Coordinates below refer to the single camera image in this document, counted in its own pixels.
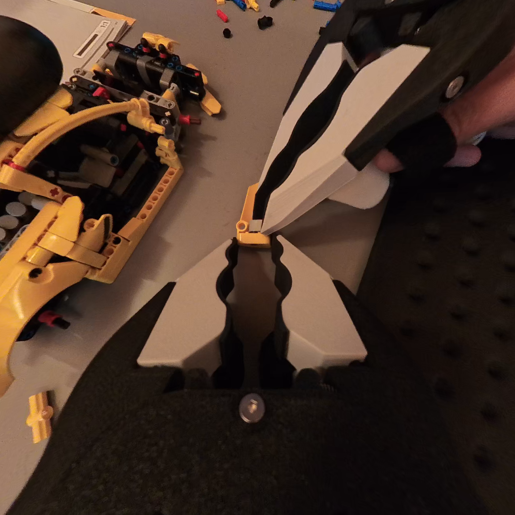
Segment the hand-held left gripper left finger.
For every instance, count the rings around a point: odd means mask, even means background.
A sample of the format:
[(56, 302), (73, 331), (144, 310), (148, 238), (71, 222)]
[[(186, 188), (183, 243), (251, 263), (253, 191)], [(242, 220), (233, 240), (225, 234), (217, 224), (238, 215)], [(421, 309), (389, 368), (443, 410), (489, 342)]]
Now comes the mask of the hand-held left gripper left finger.
[(241, 387), (241, 341), (227, 302), (237, 257), (235, 238), (224, 241), (177, 279), (139, 366), (201, 370), (216, 388)]

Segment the yellow curved panel brick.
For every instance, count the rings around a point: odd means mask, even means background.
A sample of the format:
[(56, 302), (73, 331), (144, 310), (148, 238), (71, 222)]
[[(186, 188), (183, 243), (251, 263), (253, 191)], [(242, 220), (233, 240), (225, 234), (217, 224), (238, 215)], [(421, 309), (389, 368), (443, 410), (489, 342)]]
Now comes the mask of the yellow curved panel brick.
[(259, 188), (259, 184), (255, 183), (249, 186), (246, 199), (241, 212), (241, 219), (236, 223), (236, 237), (238, 244), (246, 247), (270, 248), (270, 237), (260, 233), (249, 233), (248, 224), (252, 219), (261, 219), (253, 217), (255, 195)]

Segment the small yellow connector brick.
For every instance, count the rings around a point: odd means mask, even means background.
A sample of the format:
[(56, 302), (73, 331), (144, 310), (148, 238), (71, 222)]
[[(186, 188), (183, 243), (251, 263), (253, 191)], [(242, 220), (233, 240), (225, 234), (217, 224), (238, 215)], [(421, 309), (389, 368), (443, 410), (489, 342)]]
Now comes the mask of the small yellow connector brick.
[(31, 429), (34, 444), (48, 439), (52, 433), (53, 407), (48, 402), (47, 391), (39, 392), (28, 399), (29, 415), (26, 425)]

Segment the pile of small coloured pins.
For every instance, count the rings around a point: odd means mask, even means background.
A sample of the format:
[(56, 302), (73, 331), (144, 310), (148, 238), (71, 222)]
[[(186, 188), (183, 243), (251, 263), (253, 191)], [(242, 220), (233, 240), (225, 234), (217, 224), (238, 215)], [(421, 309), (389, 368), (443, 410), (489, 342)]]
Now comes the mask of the pile of small coloured pins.
[(224, 28), (276, 31), (313, 39), (324, 31), (343, 1), (209, 1)]

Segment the person's right hand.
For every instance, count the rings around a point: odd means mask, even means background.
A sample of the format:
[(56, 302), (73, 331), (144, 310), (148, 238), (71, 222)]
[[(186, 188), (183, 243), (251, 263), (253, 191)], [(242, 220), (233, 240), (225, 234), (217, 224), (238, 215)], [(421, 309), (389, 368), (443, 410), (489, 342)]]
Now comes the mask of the person's right hand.
[(481, 159), (473, 137), (487, 132), (495, 138), (514, 138), (514, 48), (477, 85), (438, 111), (456, 141), (446, 167), (471, 167)]

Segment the building instruction booklet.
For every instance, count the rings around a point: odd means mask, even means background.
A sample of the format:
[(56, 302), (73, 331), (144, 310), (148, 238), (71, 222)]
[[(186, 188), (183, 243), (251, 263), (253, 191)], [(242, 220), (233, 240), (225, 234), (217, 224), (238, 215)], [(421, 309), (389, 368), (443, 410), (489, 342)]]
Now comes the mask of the building instruction booklet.
[(63, 61), (86, 63), (118, 41), (136, 20), (79, 1), (1, 1), (1, 15), (25, 22), (46, 35)]

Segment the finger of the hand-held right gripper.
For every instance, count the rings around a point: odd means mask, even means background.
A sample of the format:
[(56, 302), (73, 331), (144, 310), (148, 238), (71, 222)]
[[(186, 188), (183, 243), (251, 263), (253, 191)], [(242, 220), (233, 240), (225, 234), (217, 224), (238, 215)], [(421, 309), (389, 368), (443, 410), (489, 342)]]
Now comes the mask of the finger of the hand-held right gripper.
[(312, 169), (323, 159), (323, 134), (338, 112), (355, 71), (342, 42), (329, 43), (281, 119), (255, 194), (253, 224), (283, 226), (309, 196)]
[[(305, 183), (309, 196), (293, 213), (294, 220), (326, 198), (362, 209), (375, 206), (383, 198), (389, 178), (370, 164), (371, 158), (365, 160), (364, 171), (359, 171), (344, 153), (428, 53), (428, 47), (402, 44), (364, 68), (353, 69), (355, 77), (323, 134), (319, 148), (325, 150), (319, 152), (323, 162), (312, 169), (310, 181)], [(262, 226), (261, 233), (272, 234), (288, 224)]]

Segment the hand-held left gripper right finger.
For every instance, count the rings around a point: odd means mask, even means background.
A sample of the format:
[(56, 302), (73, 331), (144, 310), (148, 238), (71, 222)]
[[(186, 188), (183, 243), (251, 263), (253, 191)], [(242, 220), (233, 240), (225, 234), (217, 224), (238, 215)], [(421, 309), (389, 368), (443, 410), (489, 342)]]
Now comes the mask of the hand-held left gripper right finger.
[(343, 285), (284, 236), (272, 239), (274, 330), (262, 343), (262, 387), (287, 389), (302, 370), (362, 363), (367, 350), (340, 293)]

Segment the black foam capsule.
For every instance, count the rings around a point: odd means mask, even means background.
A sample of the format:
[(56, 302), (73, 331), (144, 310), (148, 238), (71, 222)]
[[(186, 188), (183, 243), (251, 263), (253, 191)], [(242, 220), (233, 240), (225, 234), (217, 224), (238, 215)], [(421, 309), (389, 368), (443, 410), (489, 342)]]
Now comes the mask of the black foam capsule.
[(1, 141), (55, 94), (62, 74), (59, 52), (46, 35), (1, 16)]

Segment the grey desk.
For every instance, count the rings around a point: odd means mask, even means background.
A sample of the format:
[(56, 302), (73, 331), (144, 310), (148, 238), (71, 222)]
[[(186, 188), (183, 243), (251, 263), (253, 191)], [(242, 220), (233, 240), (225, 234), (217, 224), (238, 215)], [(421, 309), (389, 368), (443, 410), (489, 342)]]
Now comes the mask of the grey desk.
[(183, 62), (200, 68), (222, 105), (190, 126), (184, 173), (112, 284), (83, 280), (57, 309), (67, 330), (43, 327), (11, 354), (15, 381), (1, 398), (1, 514), (16, 499), (48, 440), (34, 444), (26, 426), (29, 396), (50, 392), (56, 422), (101, 346), (169, 281), (235, 234), (248, 186), (258, 182), (295, 81), (318, 36), (224, 28), (209, 1), (83, 1), (135, 18), (124, 37), (144, 31), (177, 42)]

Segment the yellow brick toy car model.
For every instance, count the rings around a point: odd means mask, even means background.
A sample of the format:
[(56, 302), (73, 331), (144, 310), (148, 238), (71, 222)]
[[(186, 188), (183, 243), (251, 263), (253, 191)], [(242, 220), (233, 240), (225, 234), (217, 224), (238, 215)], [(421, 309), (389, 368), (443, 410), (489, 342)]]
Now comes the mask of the yellow brick toy car model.
[(148, 31), (134, 46), (108, 41), (1, 141), (1, 396), (15, 343), (67, 329), (63, 294), (114, 282), (175, 188), (184, 129), (201, 123), (183, 104), (221, 112), (178, 45)]

